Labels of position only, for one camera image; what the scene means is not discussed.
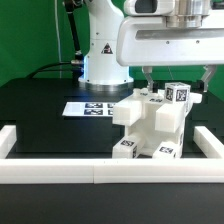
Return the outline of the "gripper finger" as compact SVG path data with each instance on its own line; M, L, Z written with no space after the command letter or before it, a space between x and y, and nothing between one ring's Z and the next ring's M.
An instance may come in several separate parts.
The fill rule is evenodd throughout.
M143 74L144 74L144 76L145 76L145 78L148 82L147 88L150 92L152 92L153 89L154 89L154 81L153 81L153 78L151 76L152 68L150 66L143 66L142 67L142 72L143 72Z
M203 91L207 92L208 91L208 86L209 86L209 82L211 81L211 79L214 77L216 71L217 71L217 66L216 65L206 65L204 67L204 74L201 77L201 83L203 86Z

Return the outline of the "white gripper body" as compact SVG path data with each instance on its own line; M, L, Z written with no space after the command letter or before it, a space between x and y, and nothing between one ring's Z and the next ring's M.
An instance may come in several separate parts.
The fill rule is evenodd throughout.
M127 17L117 39L122 66L224 64L224 14L210 14L199 28L168 28L164 17Z

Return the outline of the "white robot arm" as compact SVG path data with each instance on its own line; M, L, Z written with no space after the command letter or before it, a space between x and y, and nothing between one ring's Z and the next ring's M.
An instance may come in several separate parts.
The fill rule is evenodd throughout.
M85 0L90 51L81 82L93 86L131 82L127 68L206 65L207 83L224 64L224 9L211 0Z

